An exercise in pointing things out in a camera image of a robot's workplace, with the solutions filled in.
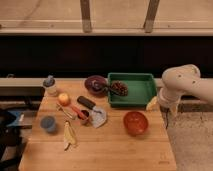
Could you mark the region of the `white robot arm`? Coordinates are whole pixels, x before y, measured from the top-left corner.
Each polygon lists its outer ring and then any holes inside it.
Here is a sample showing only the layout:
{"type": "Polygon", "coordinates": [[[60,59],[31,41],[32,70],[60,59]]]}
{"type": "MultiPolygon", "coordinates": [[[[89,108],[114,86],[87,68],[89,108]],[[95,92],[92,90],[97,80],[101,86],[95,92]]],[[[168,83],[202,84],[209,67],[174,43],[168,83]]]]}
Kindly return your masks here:
{"type": "Polygon", "coordinates": [[[162,74],[162,82],[163,87],[147,104],[147,111],[164,107],[176,116],[181,97],[185,94],[213,105],[213,79],[202,78],[196,65],[187,64],[168,68],[162,74]]]}

